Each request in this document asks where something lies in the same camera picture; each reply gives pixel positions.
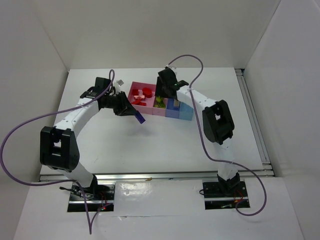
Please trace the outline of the dark blue lego brick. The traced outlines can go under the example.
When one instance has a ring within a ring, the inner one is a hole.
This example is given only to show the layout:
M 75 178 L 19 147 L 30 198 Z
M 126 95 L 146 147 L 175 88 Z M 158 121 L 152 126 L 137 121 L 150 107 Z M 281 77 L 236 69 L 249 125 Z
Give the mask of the dark blue lego brick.
M 143 115 L 139 111 L 136 111 L 134 116 L 140 124 L 143 124 L 146 121 L 145 118 L 143 117 Z

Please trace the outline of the green lego brick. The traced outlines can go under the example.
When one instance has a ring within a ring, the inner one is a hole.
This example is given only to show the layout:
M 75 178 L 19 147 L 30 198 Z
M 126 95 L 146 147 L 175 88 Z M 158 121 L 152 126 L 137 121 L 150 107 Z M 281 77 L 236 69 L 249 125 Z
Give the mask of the green lego brick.
M 165 104 L 155 104 L 154 107 L 158 108 L 158 109 L 165 109 L 166 105 Z

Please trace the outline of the large red lego brick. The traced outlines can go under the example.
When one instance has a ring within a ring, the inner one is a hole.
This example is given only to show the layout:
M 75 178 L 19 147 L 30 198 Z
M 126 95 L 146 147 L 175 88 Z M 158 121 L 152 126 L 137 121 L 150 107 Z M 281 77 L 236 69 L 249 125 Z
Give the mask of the large red lego brick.
M 143 101 L 146 99 L 146 97 L 144 95 L 134 95 L 133 97 L 135 100 L 142 100 Z

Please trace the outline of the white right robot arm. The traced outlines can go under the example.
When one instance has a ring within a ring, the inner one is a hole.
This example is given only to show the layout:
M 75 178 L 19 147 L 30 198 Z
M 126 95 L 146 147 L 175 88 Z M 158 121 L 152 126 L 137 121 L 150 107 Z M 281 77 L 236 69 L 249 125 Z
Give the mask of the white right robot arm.
M 211 99 L 191 88 L 186 81 L 178 81 L 176 73 L 169 67 L 158 72 L 155 95 L 193 108 L 200 133 L 203 139 L 212 143 L 216 154 L 219 191 L 226 196 L 232 195 L 240 183 L 240 175 L 232 164 L 231 138 L 235 124 L 227 102 Z

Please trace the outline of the small red lego brick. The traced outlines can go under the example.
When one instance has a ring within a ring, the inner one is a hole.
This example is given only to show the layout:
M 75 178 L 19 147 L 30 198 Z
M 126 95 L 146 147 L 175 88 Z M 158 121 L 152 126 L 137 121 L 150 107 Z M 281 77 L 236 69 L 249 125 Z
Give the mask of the small red lego brick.
M 133 96 L 139 96 L 139 95 L 140 95 L 138 89 L 133 89 L 132 92 L 131 92 L 131 94 L 132 94 Z

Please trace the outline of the green lego plate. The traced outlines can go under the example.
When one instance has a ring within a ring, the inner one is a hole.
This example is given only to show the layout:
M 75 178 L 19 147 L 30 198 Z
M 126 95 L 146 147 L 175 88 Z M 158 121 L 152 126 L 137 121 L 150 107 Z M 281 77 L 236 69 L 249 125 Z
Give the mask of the green lego plate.
M 160 96 L 157 96 L 157 97 L 155 98 L 155 102 L 156 102 L 156 104 L 159 105 L 159 106 L 162 106 L 162 105 L 165 104 L 164 98 L 163 98 L 163 97 L 160 97 Z

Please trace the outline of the white lego brick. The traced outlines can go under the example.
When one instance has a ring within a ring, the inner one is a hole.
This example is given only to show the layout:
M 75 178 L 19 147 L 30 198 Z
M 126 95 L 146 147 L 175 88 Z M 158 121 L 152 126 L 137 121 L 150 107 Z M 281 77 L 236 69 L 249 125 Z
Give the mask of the white lego brick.
M 180 107 L 180 102 L 178 100 L 173 100 L 173 107 L 174 108 L 179 108 Z

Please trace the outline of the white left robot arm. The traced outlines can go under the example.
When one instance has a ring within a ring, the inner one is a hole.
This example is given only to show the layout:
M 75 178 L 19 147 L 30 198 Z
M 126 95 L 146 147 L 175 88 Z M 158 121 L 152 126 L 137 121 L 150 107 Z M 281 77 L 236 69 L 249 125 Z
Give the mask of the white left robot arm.
M 40 132 L 40 163 L 78 182 L 86 194 L 95 196 L 105 188 L 97 177 L 80 163 L 77 137 L 101 109 L 112 109 L 116 116 L 134 116 L 139 123 L 145 119 L 108 78 L 97 77 L 94 86 L 85 91 L 75 107 L 54 126 L 45 126 Z

